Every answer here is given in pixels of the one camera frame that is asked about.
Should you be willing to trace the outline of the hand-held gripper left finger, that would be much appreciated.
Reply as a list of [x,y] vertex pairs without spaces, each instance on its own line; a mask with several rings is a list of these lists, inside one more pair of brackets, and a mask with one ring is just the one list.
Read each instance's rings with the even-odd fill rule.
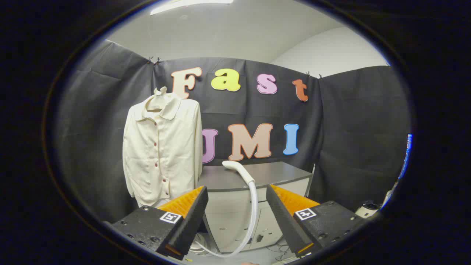
[[183,260],[198,233],[208,203],[206,186],[158,207],[142,206],[106,228],[132,248]]

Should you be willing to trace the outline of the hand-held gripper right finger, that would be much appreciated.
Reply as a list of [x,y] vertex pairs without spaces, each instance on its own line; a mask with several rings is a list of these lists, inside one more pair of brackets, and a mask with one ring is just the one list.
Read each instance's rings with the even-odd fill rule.
[[339,248],[367,225],[367,219],[339,203],[318,203],[273,184],[266,188],[266,200],[298,258]]

